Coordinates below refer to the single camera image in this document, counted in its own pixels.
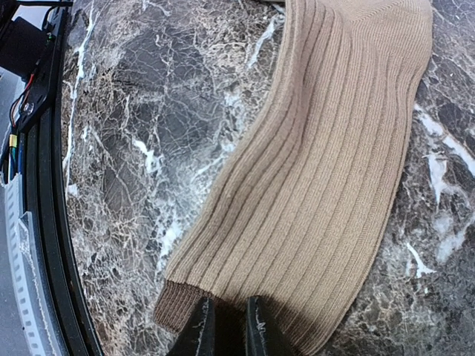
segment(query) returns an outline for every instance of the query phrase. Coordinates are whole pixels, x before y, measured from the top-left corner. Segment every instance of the dark marble surface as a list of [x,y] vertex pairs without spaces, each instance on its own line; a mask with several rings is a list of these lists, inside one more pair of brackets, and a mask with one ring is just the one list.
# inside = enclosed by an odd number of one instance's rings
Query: dark marble surface
[[[433,8],[433,57],[387,231],[320,355],[475,355],[475,3]],[[76,1],[64,174],[107,355],[172,344],[152,318],[163,269],[266,98],[284,18],[252,0]]]

